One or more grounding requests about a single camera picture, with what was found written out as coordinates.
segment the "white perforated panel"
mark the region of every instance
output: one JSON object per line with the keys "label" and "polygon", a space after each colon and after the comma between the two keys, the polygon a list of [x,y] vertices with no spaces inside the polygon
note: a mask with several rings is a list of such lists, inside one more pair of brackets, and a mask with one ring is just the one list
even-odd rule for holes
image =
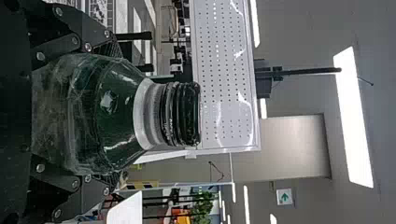
{"label": "white perforated panel", "polygon": [[202,87],[200,149],[260,145],[246,0],[191,1],[194,79]]}

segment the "glass jar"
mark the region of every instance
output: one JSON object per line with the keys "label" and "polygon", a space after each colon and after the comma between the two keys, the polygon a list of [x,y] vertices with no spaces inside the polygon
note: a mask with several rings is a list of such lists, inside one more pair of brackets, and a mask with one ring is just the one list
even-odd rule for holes
{"label": "glass jar", "polygon": [[201,140],[197,83],[156,84],[124,59],[92,54],[65,55],[34,71],[33,83],[33,153],[76,175]]}

